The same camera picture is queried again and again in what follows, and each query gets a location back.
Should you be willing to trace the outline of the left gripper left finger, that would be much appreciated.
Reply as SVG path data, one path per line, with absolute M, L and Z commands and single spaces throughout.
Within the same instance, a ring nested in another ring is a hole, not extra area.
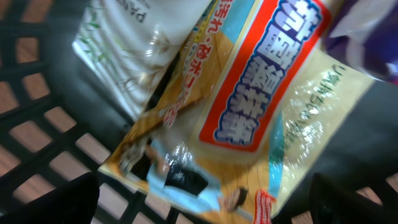
M 97 176 L 92 172 L 85 173 L 1 216 L 1 224 L 90 224 L 99 196 Z

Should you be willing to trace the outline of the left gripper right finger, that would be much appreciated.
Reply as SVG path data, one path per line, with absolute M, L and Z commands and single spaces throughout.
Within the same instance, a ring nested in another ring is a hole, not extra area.
M 316 173 L 308 195 L 312 222 L 397 224 L 397 191 L 385 180 L 373 182 L 369 187 L 381 204 Z

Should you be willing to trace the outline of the yellow wipes package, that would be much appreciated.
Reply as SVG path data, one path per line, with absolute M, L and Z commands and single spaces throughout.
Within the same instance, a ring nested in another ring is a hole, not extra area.
M 216 1 L 100 171 L 215 223 L 276 215 L 371 80 L 326 53 L 341 1 Z

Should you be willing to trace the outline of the white bottle gold cap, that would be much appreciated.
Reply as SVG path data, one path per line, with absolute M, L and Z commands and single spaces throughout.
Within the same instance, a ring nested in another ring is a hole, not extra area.
M 72 47 L 133 119 L 210 0 L 91 0 Z

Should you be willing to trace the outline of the purple red pad package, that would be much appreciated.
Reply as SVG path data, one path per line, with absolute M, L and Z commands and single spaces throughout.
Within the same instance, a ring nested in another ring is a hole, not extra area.
M 324 44 L 341 63 L 396 85 L 397 0 L 344 1 Z

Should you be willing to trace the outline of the dark grey plastic basket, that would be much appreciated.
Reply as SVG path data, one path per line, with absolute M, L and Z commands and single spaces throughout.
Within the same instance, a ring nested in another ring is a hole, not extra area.
M 174 79 L 181 49 L 216 1 L 182 44 L 137 120 L 72 47 L 89 2 L 1 2 L 1 208 L 13 212 L 92 172 L 99 175 L 99 199 L 91 221 L 129 223 L 146 216 L 158 222 L 162 217 L 146 198 L 168 202 L 120 183 L 100 167 L 141 116 L 159 104 Z M 282 211 L 293 192 L 276 215 L 264 214 L 260 223 L 284 222 Z M 168 204 L 168 219 L 205 220 Z

